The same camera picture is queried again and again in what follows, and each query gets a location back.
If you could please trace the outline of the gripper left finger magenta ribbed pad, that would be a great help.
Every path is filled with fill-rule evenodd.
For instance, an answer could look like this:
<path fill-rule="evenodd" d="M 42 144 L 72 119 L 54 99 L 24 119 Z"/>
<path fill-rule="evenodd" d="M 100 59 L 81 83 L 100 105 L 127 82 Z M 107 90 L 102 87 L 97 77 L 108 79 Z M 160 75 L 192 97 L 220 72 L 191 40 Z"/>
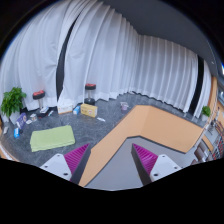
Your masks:
<path fill-rule="evenodd" d="M 90 147 L 89 144 L 85 144 L 65 155 L 55 154 L 41 166 L 41 169 L 72 183 L 79 184 L 89 156 Z"/>

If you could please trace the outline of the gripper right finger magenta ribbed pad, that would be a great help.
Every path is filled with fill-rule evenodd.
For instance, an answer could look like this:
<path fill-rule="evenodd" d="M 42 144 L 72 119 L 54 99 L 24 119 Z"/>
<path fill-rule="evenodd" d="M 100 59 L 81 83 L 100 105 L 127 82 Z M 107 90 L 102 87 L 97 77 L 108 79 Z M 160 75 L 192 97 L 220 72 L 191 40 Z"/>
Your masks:
<path fill-rule="evenodd" d="M 156 155 L 137 144 L 132 144 L 131 154 L 143 185 L 181 170 L 167 155 Z"/>

